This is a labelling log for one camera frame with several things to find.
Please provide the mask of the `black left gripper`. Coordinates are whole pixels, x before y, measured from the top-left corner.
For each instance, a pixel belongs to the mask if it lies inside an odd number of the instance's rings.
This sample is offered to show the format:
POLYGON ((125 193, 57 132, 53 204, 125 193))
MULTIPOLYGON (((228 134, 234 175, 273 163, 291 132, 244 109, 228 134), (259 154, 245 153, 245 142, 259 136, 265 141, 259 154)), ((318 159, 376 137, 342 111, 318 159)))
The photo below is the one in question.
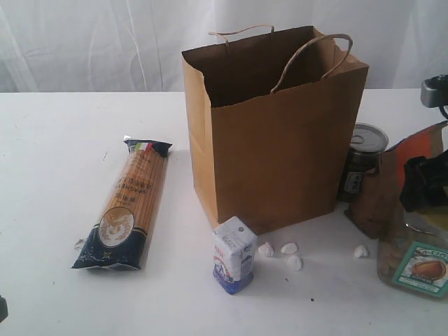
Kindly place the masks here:
POLYGON ((0 321, 4 321, 8 317, 8 305, 4 297, 0 296, 0 321))

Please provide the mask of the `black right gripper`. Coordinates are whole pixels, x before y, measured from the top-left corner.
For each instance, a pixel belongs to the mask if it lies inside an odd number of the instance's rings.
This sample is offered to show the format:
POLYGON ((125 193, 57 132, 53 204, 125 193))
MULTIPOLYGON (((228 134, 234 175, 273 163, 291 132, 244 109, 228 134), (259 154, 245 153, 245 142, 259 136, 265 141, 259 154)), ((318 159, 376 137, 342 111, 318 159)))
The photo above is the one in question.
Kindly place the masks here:
MULTIPOLYGON (((447 105, 447 75, 424 80, 421 103, 428 108, 447 105)), ((406 212, 447 206, 447 151, 437 157, 413 157, 404 165, 400 201, 406 212)))

